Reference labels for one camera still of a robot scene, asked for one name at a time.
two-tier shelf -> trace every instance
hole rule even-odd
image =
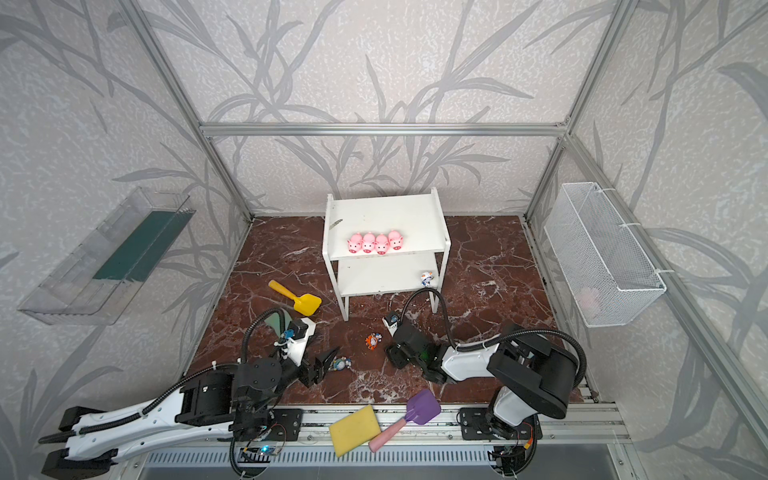
[[[402,234],[401,250],[390,249],[385,255],[349,252],[347,240],[354,233],[387,235],[391,230]],[[334,200],[333,195],[328,195],[323,258],[345,321],[349,321],[351,296],[418,290],[424,272],[437,274],[436,289],[440,291],[450,249],[451,239],[436,188],[430,194],[355,200]],[[442,253],[440,270],[436,253]],[[336,261],[338,273],[333,272]],[[437,312],[432,295],[430,300],[432,311]]]

sponge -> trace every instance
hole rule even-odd
[[[382,432],[373,407],[368,405],[329,427],[336,456],[340,457]]]

purple shovel blade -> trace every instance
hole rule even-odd
[[[440,413],[440,404],[435,395],[428,389],[423,389],[408,401],[406,406],[406,422],[414,422],[419,425],[426,424]]]

toy shovel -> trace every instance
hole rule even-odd
[[[320,306],[320,302],[322,302],[320,297],[309,293],[304,293],[302,296],[293,295],[286,287],[274,280],[270,280],[270,288],[293,300],[293,309],[302,315],[312,315],[317,310],[317,307]]]
[[[402,427],[406,426],[406,423],[414,422],[419,425],[424,425],[429,420],[434,419],[438,413],[440,413],[440,404],[437,403],[437,399],[428,389],[423,389],[408,401],[408,405],[406,406],[406,416],[391,424],[387,430],[379,433],[368,443],[368,448],[371,449],[371,452],[376,453],[385,443],[395,436]]]

wallpaper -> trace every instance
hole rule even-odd
[[[551,137],[225,137],[217,148],[251,210],[324,214],[326,196],[420,194],[449,213],[525,211]],[[424,152],[409,161],[408,151]]]
[[[0,474],[40,478],[69,406],[114,409],[186,368],[247,231],[111,2],[0,4]],[[45,325],[17,308],[135,188],[197,211],[112,326]]]
[[[614,0],[141,4],[204,121],[554,122]]]
[[[768,394],[768,2],[665,8],[634,14],[577,133]]]
[[[587,353],[590,387],[619,405],[648,478],[768,478],[768,458],[663,297],[626,326],[584,326],[544,232],[560,185],[579,181],[587,178],[566,151],[531,228],[568,321],[561,328]]]

